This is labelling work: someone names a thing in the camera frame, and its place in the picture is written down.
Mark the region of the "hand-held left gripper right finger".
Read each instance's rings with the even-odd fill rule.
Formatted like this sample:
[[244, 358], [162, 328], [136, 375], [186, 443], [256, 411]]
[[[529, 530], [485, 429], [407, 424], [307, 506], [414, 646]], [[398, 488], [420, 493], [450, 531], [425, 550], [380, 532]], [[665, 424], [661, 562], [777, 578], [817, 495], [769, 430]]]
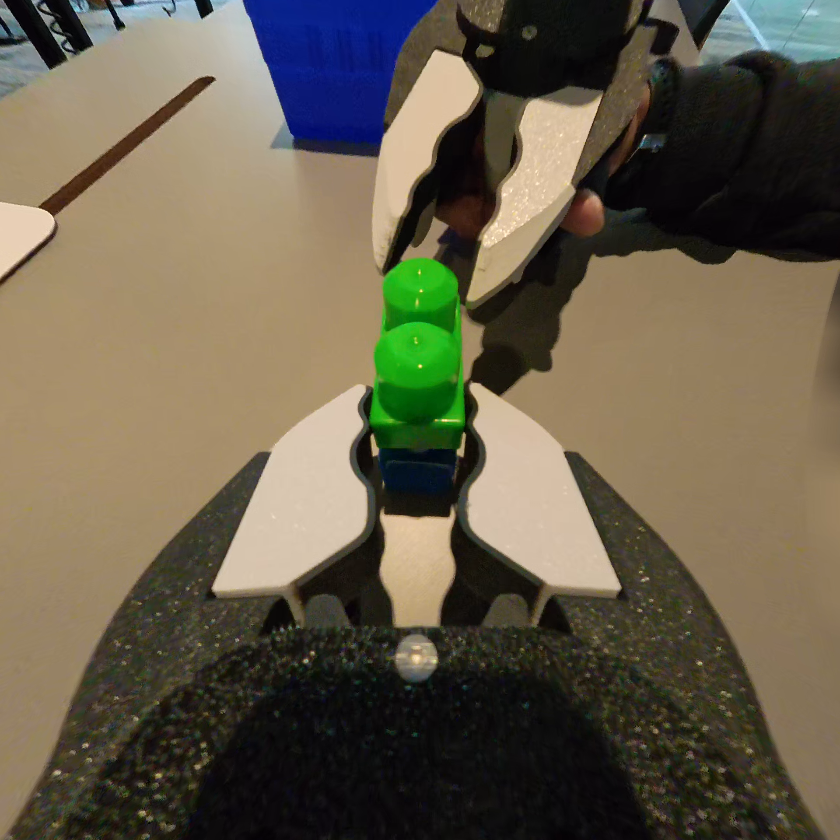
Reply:
[[479, 383], [469, 385], [476, 467], [458, 498], [465, 536], [549, 595], [622, 587], [562, 445]]

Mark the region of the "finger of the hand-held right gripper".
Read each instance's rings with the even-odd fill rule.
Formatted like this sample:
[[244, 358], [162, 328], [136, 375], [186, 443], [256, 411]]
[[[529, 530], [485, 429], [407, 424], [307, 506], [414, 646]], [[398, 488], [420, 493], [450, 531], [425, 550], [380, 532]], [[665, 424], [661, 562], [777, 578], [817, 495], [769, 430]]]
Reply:
[[371, 217], [373, 257], [381, 274], [427, 236], [444, 163], [466, 142], [481, 92], [462, 56], [437, 49], [385, 131]]
[[486, 94], [485, 169], [495, 204], [477, 239], [467, 308], [519, 280], [559, 226], [602, 95], [579, 87], [539, 98]]

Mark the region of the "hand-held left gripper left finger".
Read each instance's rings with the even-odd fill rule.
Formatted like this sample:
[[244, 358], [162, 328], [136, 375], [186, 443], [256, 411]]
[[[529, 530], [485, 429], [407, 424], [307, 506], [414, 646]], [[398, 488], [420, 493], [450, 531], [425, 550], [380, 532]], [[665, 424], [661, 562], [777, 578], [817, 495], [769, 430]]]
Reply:
[[352, 386], [274, 444], [213, 582], [217, 599], [301, 594], [371, 536], [375, 490], [359, 450], [372, 393]]

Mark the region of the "blue plastic bin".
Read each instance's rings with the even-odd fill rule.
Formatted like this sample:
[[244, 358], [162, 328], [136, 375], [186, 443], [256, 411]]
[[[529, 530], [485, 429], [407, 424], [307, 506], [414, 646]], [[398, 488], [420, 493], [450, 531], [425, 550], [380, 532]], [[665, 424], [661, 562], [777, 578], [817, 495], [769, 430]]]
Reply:
[[295, 140], [378, 144], [396, 58], [433, 1], [244, 1]]

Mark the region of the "blue one-stud block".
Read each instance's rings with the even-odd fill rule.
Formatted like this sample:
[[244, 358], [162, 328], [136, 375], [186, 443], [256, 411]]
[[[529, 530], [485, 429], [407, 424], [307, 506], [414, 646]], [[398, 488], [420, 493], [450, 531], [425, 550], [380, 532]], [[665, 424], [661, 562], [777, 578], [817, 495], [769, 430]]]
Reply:
[[385, 490], [392, 494], [441, 497], [455, 484], [458, 452], [449, 448], [380, 448]]

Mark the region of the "green two-stud block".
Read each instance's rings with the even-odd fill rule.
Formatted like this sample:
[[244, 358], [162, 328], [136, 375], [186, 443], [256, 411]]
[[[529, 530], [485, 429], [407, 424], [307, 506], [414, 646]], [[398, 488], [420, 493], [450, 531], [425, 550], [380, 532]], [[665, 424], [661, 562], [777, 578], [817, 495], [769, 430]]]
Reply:
[[412, 258], [382, 283], [370, 425], [380, 449], [457, 451], [466, 429], [459, 284], [431, 258]]

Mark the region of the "person's right forearm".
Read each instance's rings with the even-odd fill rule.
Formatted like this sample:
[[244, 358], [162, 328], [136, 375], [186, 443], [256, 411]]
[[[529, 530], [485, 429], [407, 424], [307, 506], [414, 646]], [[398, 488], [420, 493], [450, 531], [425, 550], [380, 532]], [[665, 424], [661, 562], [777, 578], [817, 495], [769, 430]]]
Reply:
[[641, 151], [640, 134], [606, 206], [715, 245], [838, 259], [839, 59], [680, 68], [664, 149]]

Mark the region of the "person's right hand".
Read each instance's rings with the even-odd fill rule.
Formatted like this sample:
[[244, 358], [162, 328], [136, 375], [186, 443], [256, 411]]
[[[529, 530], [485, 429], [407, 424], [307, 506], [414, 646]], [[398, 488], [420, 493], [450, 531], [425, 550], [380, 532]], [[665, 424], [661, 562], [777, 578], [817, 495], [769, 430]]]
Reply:
[[[608, 158], [609, 176], [617, 173], [635, 151], [651, 96], [647, 82], [633, 119]], [[495, 205], [495, 194], [487, 182], [484, 130], [480, 129], [469, 156], [455, 163], [455, 172], [441, 187], [434, 215], [461, 239], [475, 241], [489, 223]], [[592, 189], [583, 187], [575, 194], [560, 227], [577, 238], [587, 238], [603, 229], [605, 219], [603, 200]]]

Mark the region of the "black wrist watch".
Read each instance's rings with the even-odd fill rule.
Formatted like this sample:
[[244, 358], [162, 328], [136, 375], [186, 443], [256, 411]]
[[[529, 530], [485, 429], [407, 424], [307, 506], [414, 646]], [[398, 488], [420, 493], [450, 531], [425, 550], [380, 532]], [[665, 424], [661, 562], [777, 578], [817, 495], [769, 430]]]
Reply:
[[656, 154], [664, 149], [675, 117], [680, 76], [680, 64], [673, 57], [654, 63], [648, 79], [647, 115], [640, 129], [641, 151]]

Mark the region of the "white stand base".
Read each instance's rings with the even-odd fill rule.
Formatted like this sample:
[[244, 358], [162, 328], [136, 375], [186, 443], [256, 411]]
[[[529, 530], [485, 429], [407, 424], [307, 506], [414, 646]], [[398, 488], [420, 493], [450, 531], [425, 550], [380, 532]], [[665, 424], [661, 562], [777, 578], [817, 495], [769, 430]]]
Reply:
[[41, 207], [1, 202], [1, 282], [55, 235], [56, 219]]

